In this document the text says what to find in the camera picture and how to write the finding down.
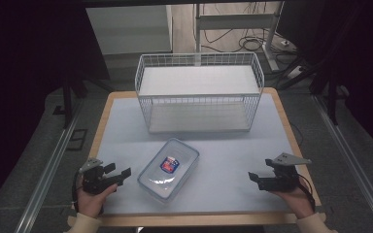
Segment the label sticker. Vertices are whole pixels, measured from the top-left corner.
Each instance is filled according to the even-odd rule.
[[[174,157],[170,156],[166,157],[160,165],[162,171],[169,174],[173,174],[177,170],[178,166],[180,166],[180,162],[178,162],[178,160]]]

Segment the human hand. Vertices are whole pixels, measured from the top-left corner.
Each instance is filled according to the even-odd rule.
[[[299,179],[299,181],[304,187],[306,187],[306,183],[304,182],[304,180]],[[295,213],[298,219],[302,219],[314,214],[311,203],[309,202],[307,195],[301,190],[301,188],[297,187],[291,192],[270,192],[281,197],[287,203],[289,208]]]
[[[116,183],[109,186],[103,192],[93,195],[83,191],[82,188],[78,188],[78,206],[79,212],[85,216],[97,218],[101,212],[102,206],[104,205],[107,196],[117,190],[118,185]]]

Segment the metal wire mesh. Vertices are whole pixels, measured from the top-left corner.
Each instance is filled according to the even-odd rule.
[[[258,93],[218,95],[140,95],[147,67],[251,66]],[[150,132],[248,131],[264,85],[255,53],[145,54],[139,61],[135,89]]]

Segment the floor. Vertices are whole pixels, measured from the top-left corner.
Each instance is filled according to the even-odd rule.
[[[224,13],[224,9],[245,12],[248,7],[254,8],[254,4],[237,4],[224,6],[212,4],[205,7],[206,12],[217,14]],[[263,4],[255,7],[256,11],[263,12]],[[274,6],[266,6],[265,12],[271,12]],[[173,52],[193,52],[193,25],[190,5],[173,7],[174,16],[174,49]],[[216,40],[225,32],[208,32],[209,41]],[[239,39],[247,33],[246,30],[234,30],[214,43],[206,42],[202,38],[202,45],[217,50],[237,50]],[[248,33],[262,38],[262,30]],[[283,50],[293,51],[294,47],[280,47],[281,38],[276,37],[274,45],[278,52]],[[271,73],[265,56],[261,50],[257,50],[259,62],[265,73],[265,86],[274,87],[280,80],[280,76]],[[281,69],[294,59],[290,52],[280,55],[279,66]],[[108,55],[105,56],[111,79],[105,81],[116,90],[133,90],[133,77],[136,72],[137,55]],[[325,100],[325,93],[312,96],[308,91],[311,79],[279,91],[288,120],[298,141],[302,154],[313,160],[309,170],[314,180],[318,194],[322,201],[322,211],[326,213],[326,223],[330,228],[339,232],[373,232],[373,211],[369,198],[365,195],[364,188],[359,185],[354,169],[341,150],[337,140],[334,139],[330,127],[325,121],[317,99]],[[75,129],[85,130],[85,143],[80,145],[70,141],[66,151],[61,157],[56,169],[53,181],[48,186],[48,194],[45,196],[42,208],[34,219],[31,232],[62,232],[68,229],[66,218],[73,213],[70,210],[70,181],[75,169],[83,164],[90,150],[91,142],[96,132],[96,121],[101,117],[108,92],[92,83],[85,82],[88,88],[88,96],[83,100],[74,99],[74,106],[83,102],[79,109],[79,119]],[[47,97],[46,111],[37,127],[34,136],[26,147],[22,158],[16,168],[8,177],[0,190],[0,232],[14,232],[19,220],[28,206],[28,201],[39,183],[46,165],[56,147],[59,138],[64,133],[62,129],[63,116],[53,115],[56,106],[62,105],[62,92],[56,90]],[[358,164],[362,168],[365,177],[372,184],[373,189],[373,140],[360,127],[359,123],[351,116],[345,107],[343,100],[337,102],[337,119],[343,138],[349,144],[349,150],[354,154]],[[235,229],[234,232],[247,232],[247,229]],[[254,227],[252,232],[298,232],[295,225],[266,225],[261,228]],[[130,228],[101,227],[99,232],[132,232]]]

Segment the black cable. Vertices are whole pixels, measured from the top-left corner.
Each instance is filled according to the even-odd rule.
[[[256,9],[257,5],[259,6],[258,2],[255,2],[254,8],[253,8],[253,14],[255,13],[255,9]]]
[[[278,84],[280,83],[281,78],[283,77],[283,74],[280,74],[280,75],[278,75],[278,76],[276,76],[276,77],[278,77],[278,79],[277,79],[277,81],[275,82],[275,86],[274,86],[274,88],[275,88],[275,89],[278,89]]]
[[[307,195],[308,201],[310,202],[311,208],[313,209],[313,212],[314,212],[316,210],[316,201],[315,201],[314,196],[313,196],[313,188],[312,188],[310,182],[305,177],[303,177],[302,175],[299,175],[299,174],[298,174],[298,176],[300,178],[304,179],[304,181],[306,181],[307,184],[309,185],[310,190],[308,190],[301,183],[298,185],[298,187],[299,187],[299,189],[301,189],[305,193],[305,195]]]
[[[207,42],[211,44],[211,43],[214,43],[215,41],[219,40],[220,38],[224,37],[226,34],[228,34],[229,32],[231,32],[232,30],[234,30],[234,29],[229,29],[227,32],[223,33],[221,36],[219,36],[217,39],[215,39],[213,41],[208,40],[207,30],[204,30],[205,39],[207,39]]]
[[[294,59],[294,60],[293,60],[289,65],[288,65],[288,67],[287,67],[286,70],[288,70],[288,69],[293,69],[293,68],[294,68],[294,64],[296,64],[296,62],[297,62],[297,58],[295,58],[295,59]],[[277,81],[275,82],[275,88],[276,88],[276,89],[278,89],[278,84],[280,83],[282,77],[283,77],[283,76],[279,77],[279,78],[277,79]]]
[[[248,9],[248,14],[250,13],[250,9],[251,9],[251,2],[250,3],[248,3],[248,6],[244,9],[244,12]]]
[[[255,49],[250,49],[250,48],[247,47],[247,44],[249,44],[249,43],[256,43],[257,47]],[[259,40],[256,37],[248,37],[248,36],[243,37],[238,41],[238,44],[241,48],[244,48],[248,51],[256,51],[256,50],[258,50],[259,48],[262,47],[262,43],[260,43]]]
[[[218,10],[217,3],[214,4],[215,10],[217,10],[218,14],[220,14],[220,10]]]
[[[296,129],[296,131],[298,132],[299,136],[301,136],[301,142],[298,143],[298,146],[301,147],[302,143],[304,142],[304,136],[302,135],[301,130],[299,130],[299,128],[296,127],[296,125],[293,124],[292,122],[289,122],[289,124],[291,126],[293,126]]]
[[[267,32],[270,32],[268,29],[265,29],[265,28],[260,28],[262,29],[262,38],[259,38],[259,40],[261,40],[262,42],[266,42],[265,40],[265,31]],[[277,32],[274,32],[274,36],[277,36],[277,37],[280,37],[282,39],[285,39],[282,35],[280,35],[279,33]],[[296,51],[296,49],[294,51],[290,51],[290,50],[281,50],[273,45],[271,45],[271,50],[274,50],[275,52],[282,52],[282,53],[288,53],[288,54],[298,54],[298,51]]]
[[[254,39],[258,39],[259,42],[262,44],[263,42],[266,42],[265,40],[265,36],[263,35],[263,38],[259,38],[257,37],[256,35],[253,35],[253,36],[246,36],[247,38],[254,38]],[[274,51],[275,53],[285,53],[285,54],[297,54],[297,51],[289,51],[289,50],[281,50],[277,47],[275,47],[274,45],[271,45],[271,50]]]
[[[77,190],[81,188],[81,187],[77,188],[77,180],[78,180],[79,174],[80,174],[79,172],[75,173],[74,180],[72,183],[72,203],[74,204],[74,208],[76,212],[80,210],[78,206],[78,193],[77,193]]]
[[[268,78],[268,79],[266,79],[266,80],[272,81],[272,80],[275,80],[275,79],[277,79],[278,77],[282,76],[283,73],[284,73],[286,70],[287,70],[287,69],[282,70],[282,71],[278,71],[278,72],[271,72],[271,73],[268,73],[268,74],[264,73],[264,75],[275,75],[275,76],[272,77],[272,78]],[[278,80],[279,80],[279,79],[277,79],[277,81],[276,81],[275,83],[273,83],[271,86],[274,87],[274,88],[277,88],[277,86],[278,86],[278,85],[277,85]]]
[[[218,51],[218,52],[237,52],[239,50],[241,50],[242,48],[238,49],[238,50],[233,50],[233,51],[222,51],[222,50],[217,50],[215,48],[212,48],[212,47],[208,47],[208,46],[201,46],[203,48],[207,48],[207,49],[210,49],[210,50],[215,50],[215,51]]]

